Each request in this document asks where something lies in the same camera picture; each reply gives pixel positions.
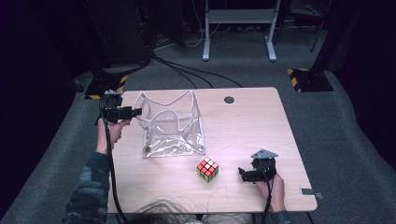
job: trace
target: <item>clear plastic bag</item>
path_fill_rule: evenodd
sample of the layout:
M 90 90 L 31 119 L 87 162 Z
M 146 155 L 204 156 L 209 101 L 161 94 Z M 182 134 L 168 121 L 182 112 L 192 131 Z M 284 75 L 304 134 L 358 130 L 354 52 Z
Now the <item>clear plastic bag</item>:
M 145 130 L 142 157 L 205 155 L 201 114 L 194 93 L 186 91 L 169 104 L 149 98 L 141 92 L 134 108 Z

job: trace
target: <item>camouflage sleeve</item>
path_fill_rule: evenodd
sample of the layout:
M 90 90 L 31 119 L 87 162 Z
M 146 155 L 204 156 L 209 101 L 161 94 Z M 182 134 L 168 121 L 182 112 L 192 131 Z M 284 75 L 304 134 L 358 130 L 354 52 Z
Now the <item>camouflage sleeve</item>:
M 272 224 L 292 224 L 289 213 L 287 211 L 280 211 L 272 213 L 269 216 L 270 223 Z
M 108 156 L 95 152 L 79 176 L 62 223 L 106 223 L 108 178 Z

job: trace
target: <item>hole in table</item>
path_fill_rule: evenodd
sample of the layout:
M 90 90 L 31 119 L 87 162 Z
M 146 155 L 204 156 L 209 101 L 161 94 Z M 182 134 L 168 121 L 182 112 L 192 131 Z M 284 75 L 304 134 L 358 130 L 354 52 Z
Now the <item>hole in table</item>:
M 227 104 L 232 104 L 233 101 L 234 101 L 234 99 L 233 99 L 232 96 L 227 96 L 227 97 L 224 98 L 224 102 L 227 103 Z

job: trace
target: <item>table top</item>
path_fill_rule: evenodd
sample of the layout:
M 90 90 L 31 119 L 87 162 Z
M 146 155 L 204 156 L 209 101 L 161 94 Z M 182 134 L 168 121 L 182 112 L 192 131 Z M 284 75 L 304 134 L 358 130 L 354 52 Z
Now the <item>table top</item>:
M 170 103 L 186 90 L 144 91 L 159 102 Z M 113 159 L 117 192 L 124 213 L 133 213 L 159 199 L 182 205 L 188 212 L 260 213 L 265 199 L 252 183 L 243 182 L 238 167 L 253 170 L 250 156 L 260 149 L 278 154 L 276 169 L 285 181 L 289 211 L 313 211 L 317 201 L 302 195 L 311 189 L 282 102 L 275 88 L 192 90 L 201 112 L 206 154 L 142 159 L 144 130 L 133 119 L 115 144 Z M 134 106 L 142 91 L 127 91 L 123 106 Z M 227 104 L 224 98 L 234 98 Z M 206 183 L 196 166 L 208 157 L 219 174 Z M 108 212 L 116 213 L 111 190 Z

